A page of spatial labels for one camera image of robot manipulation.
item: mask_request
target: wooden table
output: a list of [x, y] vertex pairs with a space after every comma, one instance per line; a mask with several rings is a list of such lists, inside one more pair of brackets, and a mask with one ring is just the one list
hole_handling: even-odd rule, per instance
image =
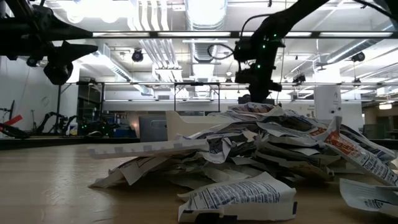
[[[154, 179], [87, 187], [126, 160], [91, 159], [82, 145], [0, 151], [0, 223], [177, 223], [183, 202], [176, 194], [188, 189]], [[350, 179], [376, 183], [363, 175]], [[296, 199], [296, 219], [283, 223], [397, 223], [349, 208], [337, 183], [298, 186]]]

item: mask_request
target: red object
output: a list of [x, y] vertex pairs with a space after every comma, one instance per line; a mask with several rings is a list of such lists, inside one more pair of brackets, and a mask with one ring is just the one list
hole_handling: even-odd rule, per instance
[[18, 115], [18, 116], [16, 116], [15, 118], [12, 118], [11, 120], [8, 120], [8, 121], [6, 121], [6, 122], [4, 122], [4, 124], [6, 124], [6, 125], [13, 125], [13, 124], [15, 124], [15, 123], [17, 123], [18, 121], [20, 121], [20, 120], [22, 120], [22, 116], [21, 115]]

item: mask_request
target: cable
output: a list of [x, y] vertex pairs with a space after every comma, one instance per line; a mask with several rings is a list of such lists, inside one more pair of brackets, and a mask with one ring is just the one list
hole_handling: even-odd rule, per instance
[[380, 12], [381, 14], [384, 14], [385, 16], [390, 17], [391, 19], [393, 19], [393, 20], [395, 20], [395, 21], [398, 21], [398, 18], [396, 18], [396, 17], [395, 17], [394, 15], [392, 15], [390, 12], [387, 12], [387, 11], [381, 9], [380, 7], [377, 7], [376, 5], [374, 5], [374, 4], [372, 4], [372, 3], [369, 3], [369, 2], [363, 1], [363, 0], [354, 0], [354, 1], [356, 1], [356, 2], [358, 2], [358, 3], [360, 3], [360, 4], [363, 4], [364, 6], [369, 6], [369, 7], [371, 7], [372, 9], [375, 9], [376, 11]]
[[[287, 0], [285, 0], [285, 10], [287, 9]], [[284, 63], [285, 63], [285, 47], [282, 51], [282, 68], [280, 68], [280, 80], [279, 84], [282, 84], [282, 79], [284, 76]], [[279, 92], [276, 95], [276, 104], [278, 104], [278, 99], [279, 99]]]
[[19, 100], [20, 105], [18, 106], [17, 114], [19, 114], [19, 110], [20, 110], [20, 108], [21, 108], [22, 100], [24, 99], [25, 90], [26, 90], [26, 85], [27, 85], [27, 82], [28, 82], [28, 80], [29, 80], [29, 75], [30, 75], [30, 67], [28, 67], [28, 71], [27, 71], [27, 75], [26, 75], [26, 80], [25, 80], [25, 85], [24, 85], [24, 91], [22, 91], [21, 100]]
[[240, 39], [242, 39], [242, 37], [243, 37], [244, 27], [246, 27], [246, 24], [247, 24], [250, 20], [255, 19], [255, 18], [259, 18], [259, 17], [271, 16], [271, 15], [272, 15], [272, 14], [260, 14], [260, 15], [252, 16], [252, 17], [250, 17], [249, 19], [247, 19], [247, 21], [244, 22], [244, 24], [243, 24], [243, 26], [242, 26], [242, 31], [241, 31]]
[[[214, 46], [223, 46], [223, 47], [225, 47], [226, 49], [228, 49], [228, 50], [230, 50], [230, 51], [232, 51], [232, 52], [231, 52], [229, 55], [225, 56], [225, 57], [221, 57], [221, 58], [219, 58], [219, 57], [214, 57], [214, 56], [212, 56], [212, 54], [210, 53], [210, 49], [211, 49], [212, 47], [214, 47]], [[210, 57], [212, 57], [212, 59], [223, 60], [223, 59], [226, 59], [226, 58], [229, 58], [230, 56], [232, 56], [232, 55], [234, 54], [234, 49], [232, 49], [230, 46], [227, 46], [227, 45], [225, 45], [225, 44], [210, 44], [210, 45], [208, 46], [208, 48], [207, 48], [207, 54], [208, 54]]]

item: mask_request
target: ceiling light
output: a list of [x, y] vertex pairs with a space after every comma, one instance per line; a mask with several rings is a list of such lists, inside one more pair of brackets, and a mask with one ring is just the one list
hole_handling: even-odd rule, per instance
[[107, 102], [127, 102], [129, 100], [105, 100]]
[[286, 37], [309, 37], [311, 34], [311, 32], [289, 32]]
[[227, 40], [182, 40], [184, 44], [225, 44]]
[[174, 85], [172, 82], [139, 82], [138, 85]]
[[380, 104], [379, 109], [380, 110], [389, 110], [392, 108], [392, 104], [390, 103], [385, 103], [385, 104]]
[[149, 37], [148, 32], [115, 32], [115, 31], [107, 31], [107, 32], [93, 32], [93, 37], [95, 38], [127, 38], [127, 37], [135, 37], [135, 38], [146, 38]]
[[230, 32], [205, 32], [205, 31], [186, 31], [186, 32], [159, 32], [159, 37], [230, 37]]
[[254, 32], [243, 32], [242, 36], [243, 37], [251, 37], [253, 35]]
[[105, 83], [105, 85], [130, 85], [130, 83], [126, 82], [126, 83]]
[[320, 37], [389, 37], [392, 32], [322, 32]]

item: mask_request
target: pipe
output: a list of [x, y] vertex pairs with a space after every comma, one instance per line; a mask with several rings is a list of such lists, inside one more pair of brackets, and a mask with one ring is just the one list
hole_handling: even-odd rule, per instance
[[[170, 29], [169, 29], [169, 25], [167, 23], [167, 0], [160, 1], [160, 8], [161, 8], [161, 12], [162, 12], [160, 23], [162, 24], [163, 30], [169, 31]], [[173, 68], [178, 68], [179, 65], [178, 65], [177, 57], [175, 55], [172, 40], [165, 39], [163, 48], [165, 49], [166, 54], [168, 54], [170, 56], [169, 62], [173, 64]]]
[[[147, 0], [140, 0], [140, 2], [142, 5], [141, 24], [144, 27], [144, 30], [151, 30], [149, 23], [148, 23], [148, 15], [147, 15], [148, 14], [148, 2], [147, 2]], [[147, 45], [150, 46], [151, 51], [154, 53], [154, 56], [160, 58], [162, 68], [167, 68], [167, 62], [163, 57], [162, 51], [158, 48], [156, 41], [155, 40], [147, 40]]]
[[[224, 26], [227, 0], [185, 0], [185, 13], [190, 30], [221, 30]], [[213, 59], [207, 53], [210, 44], [191, 44], [193, 58], [198, 62], [211, 62]]]
[[[395, 31], [394, 26], [391, 24], [390, 20], [382, 23], [381, 25], [377, 26], [375, 30], [382, 30], [382, 31]], [[360, 53], [363, 50], [366, 50], [367, 48], [381, 42], [382, 39], [367, 39], [367, 40], [354, 40], [346, 45], [344, 45], [342, 48], [336, 50], [335, 52], [331, 53], [325, 59], [319, 63], [317, 63], [317, 66], [324, 66], [324, 65], [330, 65], [333, 63], [338, 63], [342, 60], [345, 60], [349, 57], [352, 57], [358, 53]], [[286, 76], [291, 75], [294, 71], [298, 70], [300, 72], [304, 72], [307, 69], [312, 67], [312, 63], [303, 63], [302, 66], [297, 67], [295, 70], [290, 71], [289, 74], [286, 74]]]
[[362, 75], [358, 75], [357, 78], [361, 78], [362, 80], [366, 80], [369, 78], [374, 78], [375, 76], [378, 75], [382, 75], [384, 73], [388, 73], [388, 72], [393, 72], [395, 70], [398, 69], [398, 62], [397, 63], [393, 63], [392, 65], [388, 65], [384, 68], [380, 68], [379, 70], [376, 70], [374, 72], [368, 72]]
[[[141, 23], [139, 22], [139, 12], [138, 12], [138, 7], [135, 7], [135, 5], [137, 5], [137, 0], [131, 0], [131, 4], [132, 4], [132, 9], [135, 10], [134, 14], [130, 17], [127, 18], [127, 25], [129, 26], [130, 30], [134, 31], [134, 30], [138, 30], [138, 31], [142, 31], [142, 27], [141, 27]], [[158, 68], [162, 67], [161, 63], [159, 63], [156, 58], [154, 57], [154, 54], [152, 53], [150, 47], [146, 44], [146, 42], [144, 40], [139, 40], [139, 43], [141, 44], [141, 46], [145, 49], [145, 51], [147, 52], [148, 57], [152, 60], [153, 63], [155, 63], [155, 66], [157, 66]]]
[[[152, 6], [152, 17], [150, 19], [150, 23], [152, 24], [154, 30], [160, 30], [159, 23], [157, 21], [157, 8], [158, 8], [157, 0], [150, 0], [150, 4]], [[159, 47], [160, 45], [162, 45], [162, 46], [164, 45], [164, 40], [155, 40], [154, 42], [155, 42], [155, 47], [156, 47], [156, 50], [159, 53], [159, 57], [160, 57], [161, 61], [165, 62], [165, 67], [166, 68], [169, 68], [169, 66], [167, 65], [167, 62], [166, 62], [166, 60], [164, 58], [163, 52], [162, 52], [162, 50]], [[169, 64], [172, 63], [171, 56], [166, 51], [165, 47], [164, 47], [164, 51], [165, 51], [167, 60], [169, 61]]]

